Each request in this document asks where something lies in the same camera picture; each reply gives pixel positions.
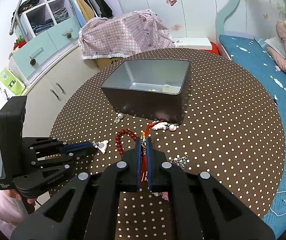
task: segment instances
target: pearl bead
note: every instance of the pearl bead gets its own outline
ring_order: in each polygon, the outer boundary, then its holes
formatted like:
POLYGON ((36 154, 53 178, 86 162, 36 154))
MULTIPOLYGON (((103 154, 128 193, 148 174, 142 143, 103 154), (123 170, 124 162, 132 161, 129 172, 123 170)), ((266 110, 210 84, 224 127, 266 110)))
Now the pearl bead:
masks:
POLYGON ((117 114, 117 117, 118 117, 119 119, 122 119, 122 118, 124 117, 124 114, 118 113, 118 114, 117 114))
POLYGON ((169 129, 171 132, 174 132, 174 131, 176 131, 176 125, 170 124, 169 127, 168 127, 168 129, 169 129))

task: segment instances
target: pinecone knob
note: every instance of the pinecone knob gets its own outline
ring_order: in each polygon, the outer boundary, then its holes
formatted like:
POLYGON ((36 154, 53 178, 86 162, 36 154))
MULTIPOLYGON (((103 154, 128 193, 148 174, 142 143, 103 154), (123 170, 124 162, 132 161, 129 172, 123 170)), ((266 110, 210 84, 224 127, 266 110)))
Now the pinecone knob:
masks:
POLYGON ((31 57, 30 57, 30 59, 31 59, 30 64, 32 66, 34 66, 36 64, 36 59, 35 58, 31 58, 31 57))

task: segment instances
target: butterfly decal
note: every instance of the butterfly decal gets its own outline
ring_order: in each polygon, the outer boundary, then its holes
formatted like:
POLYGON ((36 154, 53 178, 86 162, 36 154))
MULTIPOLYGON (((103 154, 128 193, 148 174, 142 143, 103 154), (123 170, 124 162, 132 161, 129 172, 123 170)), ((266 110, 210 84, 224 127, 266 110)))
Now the butterfly decal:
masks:
POLYGON ((175 3, 177 2, 177 0, 166 0, 166 3, 169 3, 171 6, 173 6, 175 3))
POLYGON ((175 24, 174 26, 171 27, 172 30, 178 31, 182 26, 175 24))

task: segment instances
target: pink checkered cloth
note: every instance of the pink checkered cloth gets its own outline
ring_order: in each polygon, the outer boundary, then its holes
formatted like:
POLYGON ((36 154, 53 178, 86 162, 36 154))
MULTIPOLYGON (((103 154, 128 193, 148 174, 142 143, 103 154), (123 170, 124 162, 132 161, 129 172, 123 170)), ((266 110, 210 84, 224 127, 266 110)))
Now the pink checkered cloth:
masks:
POLYGON ((78 42, 83 59, 128 57, 152 49, 175 47, 168 28, 151 10, 113 19, 93 18, 80 30, 78 42))

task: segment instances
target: brown tablecloth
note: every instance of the brown tablecloth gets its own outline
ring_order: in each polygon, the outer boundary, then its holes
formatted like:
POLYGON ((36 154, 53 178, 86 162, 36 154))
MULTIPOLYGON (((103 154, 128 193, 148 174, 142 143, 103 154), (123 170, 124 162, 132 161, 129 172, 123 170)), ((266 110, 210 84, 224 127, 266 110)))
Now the brown tablecloth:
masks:
MULTIPOLYGON (((153 131, 153 147, 169 160, 189 156, 186 172, 208 171, 260 218, 268 211, 282 177, 285 139, 277 108, 264 87, 239 65, 218 55, 194 49, 160 49, 130 58, 191 60, 191 96, 184 123, 175 131, 153 131)), ((53 126, 51 136, 68 143, 109 140, 105 154, 93 162, 76 163, 81 171, 102 172, 121 158, 115 134, 129 128, 140 136, 150 120, 116 113, 100 89, 120 65, 116 62, 83 84, 69 99, 53 126)), ((134 147, 126 135, 124 150, 134 147)), ((50 191, 53 195, 62 186, 50 191)), ((147 188, 121 193, 115 239, 154 237, 172 239, 169 203, 147 188)))

